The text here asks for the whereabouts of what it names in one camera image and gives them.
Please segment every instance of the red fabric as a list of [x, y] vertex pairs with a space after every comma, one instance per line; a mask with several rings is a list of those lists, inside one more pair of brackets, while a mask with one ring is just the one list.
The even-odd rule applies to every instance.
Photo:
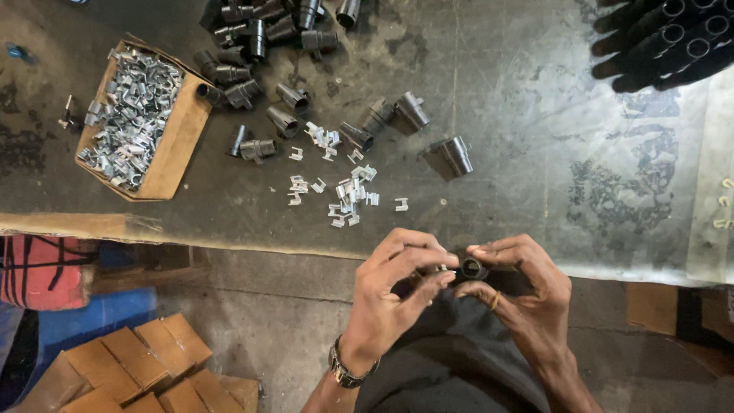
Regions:
[[[12, 238], [12, 251], [9, 251], [10, 238]], [[44, 238], [54, 244], [59, 244], [58, 237], [27, 237], [26, 235], [15, 235], [5, 237], [5, 255], [4, 268], [2, 271], [2, 279], [0, 280], [0, 300], [14, 306], [26, 307], [35, 310], [63, 310], [76, 309], [83, 307], [84, 289], [81, 285], [81, 271], [79, 265], [62, 266], [61, 276], [52, 291], [49, 291], [49, 285], [57, 274], [56, 265], [59, 261], [59, 247], [55, 247], [43, 242], [39, 238]], [[23, 253], [25, 242], [30, 242], [30, 254], [28, 255], [28, 265], [50, 263], [50, 265], [42, 267], [27, 268], [26, 274], [26, 294], [23, 295], [23, 268], [16, 268], [15, 271], [9, 269], [12, 262], [11, 254], [14, 258], [15, 266], [23, 266]], [[73, 254], [79, 246], [79, 240], [76, 238], [65, 238], [64, 261], [82, 258], [78, 254]]]

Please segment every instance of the metal watch band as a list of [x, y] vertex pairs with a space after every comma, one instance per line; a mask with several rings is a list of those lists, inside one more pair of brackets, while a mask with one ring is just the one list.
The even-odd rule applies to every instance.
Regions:
[[334, 372], [334, 378], [336, 379], [339, 386], [345, 389], [354, 389], [362, 385], [362, 382], [366, 378], [372, 376], [377, 366], [379, 366], [379, 359], [372, 365], [372, 368], [362, 377], [355, 377], [352, 372], [344, 365], [341, 364], [339, 358], [339, 339], [341, 336], [336, 337], [336, 341], [332, 344], [329, 349], [329, 365], [332, 372]]

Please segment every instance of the box of metal clips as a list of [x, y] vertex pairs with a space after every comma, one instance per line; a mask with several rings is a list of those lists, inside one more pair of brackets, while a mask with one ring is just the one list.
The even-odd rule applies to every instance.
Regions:
[[128, 201], [173, 198], [211, 105], [201, 75], [142, 41], [121, 40], [84, 119], [76, 163]]

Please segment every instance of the wrist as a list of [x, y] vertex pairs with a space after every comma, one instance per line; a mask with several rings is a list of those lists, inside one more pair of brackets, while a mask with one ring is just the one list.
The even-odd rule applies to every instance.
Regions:
[[379, 359], [364, 345], [361, 345], [349, 331], [345, 331], [339, 339], [339, 346], [336, 349], [341, 364], [349, 369], [349, 372], [355, 377], [362, 377], [372, 368], [372, 365]]

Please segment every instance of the hand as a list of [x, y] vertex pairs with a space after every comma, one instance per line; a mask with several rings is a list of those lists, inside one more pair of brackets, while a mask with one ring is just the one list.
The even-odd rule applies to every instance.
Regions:
[[[488, 265], [514, 265], [533, 284], [533, 295], [516, 298], [500, 295], [494, 313], [512, 332], [517, 348], [536, 374], [543, 379], [557, 374], [559, 366], [575, 366], [575, 358], [567, 344], [571, 280], [556, 267], [545, 250], [523, 234], [485, 245], [472, 245], [467, 252]], [[473, 295], [491, 308], [497, 291], [485, 282], [470, 281], [461, 283], [454, 295]]]
[[441, 265], [456, 268], [459, 259], [447, 253], [433, 235], [397, 228], [357, 269], [355, 303], [339, 340], [341, 361], [354, 375], [366, 374], [455, 274], [443, 271], [425, 277], [405, 300], [390, 293], [393, 285], [413, 271]]

